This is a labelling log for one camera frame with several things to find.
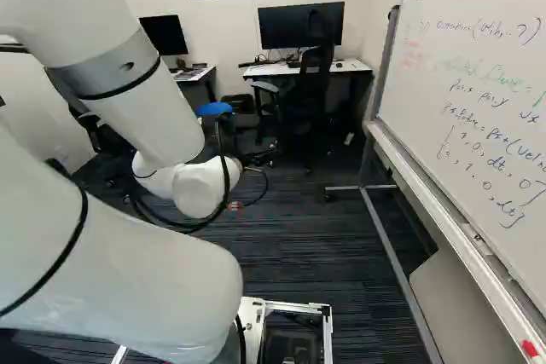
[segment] whiteboard stand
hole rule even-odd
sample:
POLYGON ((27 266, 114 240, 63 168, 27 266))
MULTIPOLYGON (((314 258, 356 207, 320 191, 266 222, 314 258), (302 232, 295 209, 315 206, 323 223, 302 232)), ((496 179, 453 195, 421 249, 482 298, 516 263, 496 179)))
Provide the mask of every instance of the whiteboard stand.
POLYGON ((414 317, 421 340, 427 349, 432 364, 443 363, 438 346, 427 325, 419 303, 406 278, 402 266, 389 240, 380 217, 369 197, 374 189, 392 189, 397 185, 373 184, 371 181, 372 160, 377 144, 388 157, 392 167, 404 179, 412 193, 433 218, 457 256, 472 275, 501 323, 521 350, 521 341, 530 340, 541 356, 546 356, 546 320, 538 309, 512 278, 500 260, 494 255, 481 236, 472 228, 468 220, 455 205, 442 193, 432 178, 409 154, 408 149, 398 141, 388 126, 377 117, 390 63, 392 46, 396 34, 398 11, 393 10, 386 35, 380 73, 369 105, 368 121, 365 121, 366 142, 363 150, 357 186, 326 187, 325 195, 336 191, 357 190, 363 197, 382 245, 397 276, 410 311, 414 317))
MULTIPOLYGON (((394 44, 394 36, 396 34, 398 13, 399 13, 398 7, 394 7, 391 10, 391 13, 389 15, 389 26, 388 26, 388 30, 386 34, 385 48, 383 49, 379 76, 375 82, 375 93, 372 95, 372 98, 369 101, 369 104, 371 104, 371 107, 369 109, 369 115, 371 114, 372 118, 374 118, 377 112, 379 111, 381 94, 382 94, 382 90, 386 81, 386 75, 388 72, 389 62, 391 59, 392 46, 394 44)), ((391 241, 388 238, 388 235, 386 233, 385 227, 383 226, 383 223, 381 222, 379 214, 377 213, 377 210, 375 209, 374 204, 372 203, 372 200, 369 197, 369 194, 368 194, 369 190, 394 189, 394 188, 397 188, 398 186, 395 184, 374 184, 371 182, 370 171, 372 168, 372 159, 375 154, 375 150, 374 150, 375 139, 371 133, 367 131, 364 131, 364 132, 366 134, 366 142, 364 144, 360 171, 358 173, 359 185, 345 186, 345 187, 326 187, 325 195, 326 197, 328 197, 328 193, 332 193, 336 191, 357 190, 360 192, 360 194, 363 197, 364 203, 366 204, 368 208, 368 212, 372 218, 375 229, 377 230, 377 233, 381 239, 381 243, 383 245, 383 248, 385 249, 386 255, 389 258, 389 261, 392 266, 392 270, 394 271, 394 274, 397 277, 398 284, 400 285, 400 288, 409 305, 409 310, 411 311, 411 314, 413 315, 413 318, 417 325, 417 329, 421 335, 421 340, 425 346, 425 349, 427 350, 430 361, 432 364, 443 364, 442 358, 438 351, 438 347, 436 346, 436 343, 434 342, 433 335, 431 334, 430 329, 428 328, 427 321, 425 320, 425 317, 421 311, 421 308, 419 307, 419 303, 417 302, 417 299, 415 298, 415 294, 413 293, 413 290, 411 289, 408 278, 406 277, 404 270, 402 269, 402 265, 400 264, 400 261, 398 260, 398 257, 396 255, 396 252, 394 251, 394 248, 392 247, 391 241)))

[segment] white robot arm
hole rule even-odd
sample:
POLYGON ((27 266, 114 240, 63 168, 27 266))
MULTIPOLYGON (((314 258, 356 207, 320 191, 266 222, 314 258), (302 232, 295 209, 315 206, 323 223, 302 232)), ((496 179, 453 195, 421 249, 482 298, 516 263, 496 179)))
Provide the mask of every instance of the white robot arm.
MULTIPOLYGON (((138 149, 143 186, 192 217, 214 211, 221 161, 185 164, 203 148, 200 125, 124 0, 0 0, 0 32, 138 149)), ((107 338, 176 364, 218 356, 242 292, 227 251, 104 205, 1 126, 0 147, 0 326, 107 338)), ((226 163, 233 187, 241 169, 226 163)))

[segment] black monitor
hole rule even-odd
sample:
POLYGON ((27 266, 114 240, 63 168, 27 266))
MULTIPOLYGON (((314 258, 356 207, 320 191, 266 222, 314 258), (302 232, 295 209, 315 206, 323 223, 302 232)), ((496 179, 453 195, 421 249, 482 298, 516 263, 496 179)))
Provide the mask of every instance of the black monitor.
POLYGON ((176 14, 141 17, 140 24, 160 55, 188 53, 188 46, 186 46, 180 20, 176 14))
POLYGON ((258 9, 262 49, 290 49, 320 45, 313 18, 328 23, 332 43, 341 45, 345 2, 300 4, 258 9))

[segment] red marker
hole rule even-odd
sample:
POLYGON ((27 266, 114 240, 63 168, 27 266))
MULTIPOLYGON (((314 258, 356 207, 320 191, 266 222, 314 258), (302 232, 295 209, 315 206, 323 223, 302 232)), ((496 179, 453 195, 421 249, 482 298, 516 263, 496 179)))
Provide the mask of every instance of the red marker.
POLYGON ((533 364, 546 364, 543 358, 538 354, 538 351, 533 345, 533 343, 531 343, 530 341, 525 340, 521 344, 521 348, 527 353, 529 358, 531 358, 531 362, 533 364))

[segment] black ring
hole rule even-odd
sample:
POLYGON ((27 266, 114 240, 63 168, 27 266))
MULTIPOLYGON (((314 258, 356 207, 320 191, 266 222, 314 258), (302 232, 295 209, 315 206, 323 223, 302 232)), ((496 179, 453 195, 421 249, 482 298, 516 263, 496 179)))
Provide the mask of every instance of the black ring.
POLYGON ((137 174, 135 174, 135 173, 133 172, 133 176, 134 176, 136 179, 148 179, 148 178, 151 178, 152 176, 154 176, 156 173, 157 173, 157 170, 155 170, 154 172, 152 172, 150 175, 138 176, 137 174))
POLYGON ((135 87, 137 87, 138 85, 144 83, 146 80, 148 80, 150 77, 152 77, 152 75, 155 72, 157 72, 157 69, 160 68, 160 64, 161 64, 161 57, 158 57, 157 60, 155 61, 154 65, 151 66, 151 68, 147 72, 145 72, 141 77, 137 78, 134 81, 131 81, 130 83, 128 83, 128 84, 126 84, 126 85, 124 85, 122 87, 119 87, 118 89, 110 90, 110 91, 107 91, 106 93, 101 93, 101 94, 94 94, 94 95, 76 94, 76 96, 80 100, 96 101, 96 100, 102 100, 102 99, 105 99, 105 98, 114 97, 115 95, 118 95, 118 94, 125 93, 126 91, 134 89, 135 87))
POLYGON ((62 250, 61 255, 59 255, 57 260, 55 260, 55 262, 51 265, 51 267, 45 272, 45 274, 40 278, 40 280, 36 282, 34 286, 28 289, 20 298, 18 298, 13 303, 8 305, 8 307, 5 307, 2 310, 0 310, 0 318, 11 313, 13 310, 20 307, 29 298, 31 298, 36 293, 38 293, 40 289, 42 289, 42 287, 44 287, 45 284, 49 281, 49 279, 53 277, 53 275, 57 272, 57 270, 59 270, 62 264, 67 260, 72 249, 75 247, 76 242, 78 242, 79 236, 84 230, 85 219, 87 219, 87 214, 89 211, 89 199, 87 198, 87 194, 80 186, 78 186, 78 189, 82 196, 82 205, 81 205, 81 211, 79 213, 78 224, 76 225, 76 228, 74 229, 72 236, 70 237, 70 240, 67 242, 67 245, 62 250))

